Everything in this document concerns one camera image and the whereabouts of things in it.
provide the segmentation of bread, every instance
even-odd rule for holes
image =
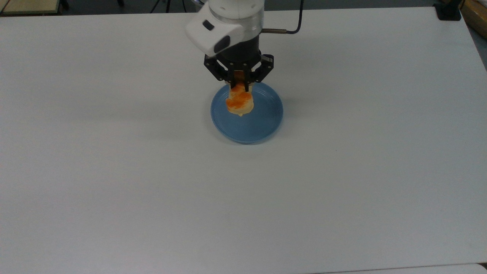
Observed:
[[[245,91],[245,85],[238,82],[235,87],[230,89],[228,99],[226,99],[226,108],[230,113],[242,117],[250,113],[254,108],[254,99],[252,98],[252,86],[249,86],[248,92]]]

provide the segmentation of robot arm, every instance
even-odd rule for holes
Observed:
[[[243,72],[239,80],[248,91],[274,68],[274,57],[259,50],[263,14],[264,0],[209,0],[186,26],[187,36],[204,52],[204,65],[217,80],[233,88],[235,72]]]

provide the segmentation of black bracket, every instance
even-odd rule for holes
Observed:
[[[258,63],[261,65],[252,71],[252,68]],[[261,54],[260,51],[250,60],[244,62],[235,62],[225,59],[221,54],[214,57],[205,55],[205,67],[218,80],[228,82],[230,87],[234,87],[237,81],[235,80],[235,71],[242,71],[245,81],[245,90],[248,91],[248,86],[254,82],[262,82],[262,80],[274,68],[274,56],[270,54]]]
[[[460,21],[462,15],[458,7],[461,2],[462,0],[451,0],[448,4],[434,4],[433,7],[436,9],[438,19],[442,21]]]

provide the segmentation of white table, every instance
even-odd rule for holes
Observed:
[[[487,270],[478,264],[465,264],[341,272],[341,274],[487,274]]]
[[[284,120],[245,146],[211,122],[191,16],[0,18],[2,274],[487,261],[487,74],[463,21],[315,10],[262,35]]]

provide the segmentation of cable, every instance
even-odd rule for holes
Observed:
[[[157,2],[155,3],[155,5],[152,7],[152,9],[150,10],[149,13],[152,13],[154,12],[155,8],[157,7],[157,4],[159,3],[160,0],[157,0]]]
[[[166,13],[169,13],[169,6],[171,6],[171,0],[168,0],[168,4],[166,6]]]
[[[285,30],[285,29],[262,29],[261,33],[276,33],[276,34],[295,34],[301,29],[301,21],[303,19],[303,6],[304,0],[301,0],[300,4],[300,20],[298,22],[298,28],[296,30]]]
[[[9,2],[10,0],[8,0],[7,3],[5,3],[5,6],[3,6],[3,8],[0,10],[0,14],[3,14],[3,10],[5,9],[6,6],[8,6]]]
[[[298,31],[300,31],[301,29],[301,20],[303,18],[303,6],[304,6],[304,0],[301,0],[301,4],[300,4],[300,20],[298,22],[298,28],[296,30],[293,30],[293,31],[286,31],[287,34],[295,34],[297,33]]]

